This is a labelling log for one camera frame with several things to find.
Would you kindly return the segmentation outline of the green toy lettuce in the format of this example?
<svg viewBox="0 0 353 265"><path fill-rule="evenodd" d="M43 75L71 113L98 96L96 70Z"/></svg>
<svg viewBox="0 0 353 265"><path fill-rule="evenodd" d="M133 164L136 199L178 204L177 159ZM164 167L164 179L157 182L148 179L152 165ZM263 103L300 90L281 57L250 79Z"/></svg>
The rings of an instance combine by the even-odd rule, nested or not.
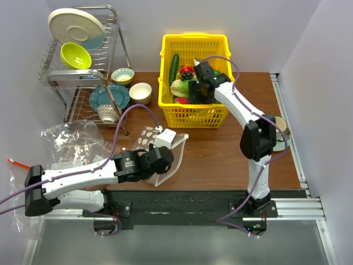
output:
<svg viewBox="0 0 353 265"><path fill-rule="evenodd" d="M189 98L189 81L182 81L181 79L176 79L170 85L170 91L172 95L176 97Z"/></svg>

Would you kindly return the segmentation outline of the dotted clear zip bag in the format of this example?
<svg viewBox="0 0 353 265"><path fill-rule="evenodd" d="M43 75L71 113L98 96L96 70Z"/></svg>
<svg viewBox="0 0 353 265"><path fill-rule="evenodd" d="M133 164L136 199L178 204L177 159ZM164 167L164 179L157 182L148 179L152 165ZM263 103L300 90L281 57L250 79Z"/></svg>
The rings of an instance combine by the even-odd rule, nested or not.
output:
<svg viewBox="0 0 353 265"><path fill-rule="evenodd" d="M188 134L170 129L159 132L156 128L144 127L132 149L141 157L145 173L151 175L146 182L157 187L176 174L188 138Z"/></svg>

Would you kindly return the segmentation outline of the red toy dragon fruit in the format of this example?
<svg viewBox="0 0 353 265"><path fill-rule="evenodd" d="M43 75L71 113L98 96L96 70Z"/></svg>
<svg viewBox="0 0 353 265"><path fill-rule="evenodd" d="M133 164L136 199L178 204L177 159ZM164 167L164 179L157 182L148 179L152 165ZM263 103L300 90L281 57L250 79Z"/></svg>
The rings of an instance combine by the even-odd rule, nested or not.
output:
<svg viewBox="0 0 353 265"><path fill-rule="evenodd" d="M176 97L174 100L174 103L175 104L183 104L183 105L190 104L189 99L184 98L184 97Z"/></svg>

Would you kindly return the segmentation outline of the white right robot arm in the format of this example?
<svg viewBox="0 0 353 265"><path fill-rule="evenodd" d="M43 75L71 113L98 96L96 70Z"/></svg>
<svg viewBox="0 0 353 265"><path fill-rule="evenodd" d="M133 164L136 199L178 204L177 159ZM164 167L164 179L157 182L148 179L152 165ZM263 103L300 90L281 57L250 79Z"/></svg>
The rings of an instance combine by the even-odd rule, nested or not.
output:
<svg viewBox="0 0 353 265"><path fill-rule="evenodd" d="M222 103L243 128L240 150L248 159L249 184L246 197L235 205L226 217L246 210L257 217L270 203L269 163L276 145L276 123L271 114L265 115L254 107L236 89L234 82L225 74L216 75L206 61L194 60L196 87L204 96L213 97Z"/></svg>

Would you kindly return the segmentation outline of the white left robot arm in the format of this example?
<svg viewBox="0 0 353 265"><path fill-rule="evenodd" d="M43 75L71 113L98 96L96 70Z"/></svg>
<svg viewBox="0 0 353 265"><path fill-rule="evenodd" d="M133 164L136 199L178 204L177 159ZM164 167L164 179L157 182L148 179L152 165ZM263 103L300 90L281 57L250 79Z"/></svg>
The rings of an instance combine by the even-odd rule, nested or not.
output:
<svg viewBox="0 0 353 265"><path fill-rule="evenodd" d="M25 179L25 216L45 215L55 209L82 209L109 216L112 200L87 187L148 180L167 173L174 162L171 146L150 144L148 150L123 151L107 160L76 168L44 170L30 167Z"/></svg>

